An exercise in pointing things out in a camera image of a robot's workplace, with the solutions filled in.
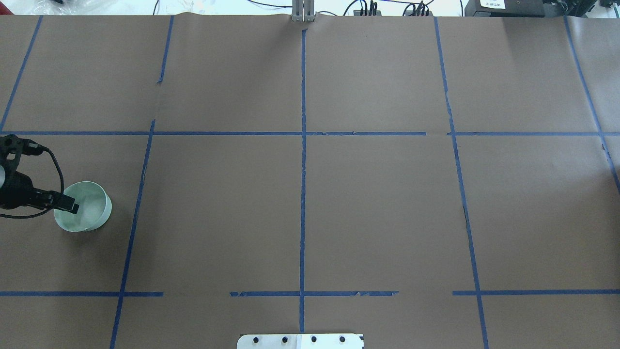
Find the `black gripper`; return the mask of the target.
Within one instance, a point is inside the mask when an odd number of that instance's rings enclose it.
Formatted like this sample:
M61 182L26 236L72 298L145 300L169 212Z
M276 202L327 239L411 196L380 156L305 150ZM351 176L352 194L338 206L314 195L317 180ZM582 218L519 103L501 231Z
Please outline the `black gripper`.
M32 180L20 172L1 171L0 207L11 210L18 207L39 208L43 212L60 210L77 214L79 204L73 197L56 191L36 191L35 205Z

